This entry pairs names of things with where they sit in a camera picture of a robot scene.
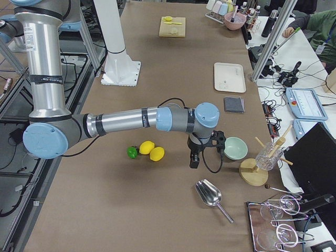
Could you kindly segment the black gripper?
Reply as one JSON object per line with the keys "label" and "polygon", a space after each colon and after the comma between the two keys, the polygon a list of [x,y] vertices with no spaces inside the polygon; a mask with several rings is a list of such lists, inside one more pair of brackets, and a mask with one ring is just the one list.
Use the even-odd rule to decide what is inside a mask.
{"label": "black gripper", "polygon": [[187,146],[190,149],[190,168],[198,168],[200,163],[200,153],[205,149],[210,137],[200,137],[196,133],[188,136]]}

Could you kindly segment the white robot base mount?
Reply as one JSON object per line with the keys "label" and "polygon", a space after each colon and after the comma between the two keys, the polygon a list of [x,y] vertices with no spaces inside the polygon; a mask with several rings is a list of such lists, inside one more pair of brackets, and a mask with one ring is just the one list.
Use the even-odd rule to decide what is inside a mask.
{"label": "white robot base mount", "polygon": [[117,1],[94,1],[99,24],[107,49],[103,85],[137,85],[141,63],[127,54]]}

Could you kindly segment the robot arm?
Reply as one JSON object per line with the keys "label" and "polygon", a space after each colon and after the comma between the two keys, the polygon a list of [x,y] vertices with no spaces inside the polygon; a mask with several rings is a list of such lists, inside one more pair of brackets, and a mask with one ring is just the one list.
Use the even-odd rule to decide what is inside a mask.
{"label": "robot arm", "polygon": [[24,29],[13,14],[1,16],[1,41],[13,52],[26,52]]}

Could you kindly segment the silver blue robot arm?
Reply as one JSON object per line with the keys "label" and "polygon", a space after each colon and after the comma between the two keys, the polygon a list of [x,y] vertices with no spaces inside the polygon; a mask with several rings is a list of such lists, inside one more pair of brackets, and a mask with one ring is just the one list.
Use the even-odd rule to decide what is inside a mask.
{"label": "silver blue robot arm", "polygon": [[32,155],[45,159],[66,156],[77,143],[110,133],[156,127],[188,134],[190,167],[197,168],[200,154],[212,141],[224,144],[216,131],[219,109],[203,102],[196,108],[150,107],[110,114],[81,113],[82,105],[66,106],[65,80],[60,59],[59,34],[81,32],[85,19],[79,1],[14,1],[15,17],[23,26],[33,109],[23,143]]}

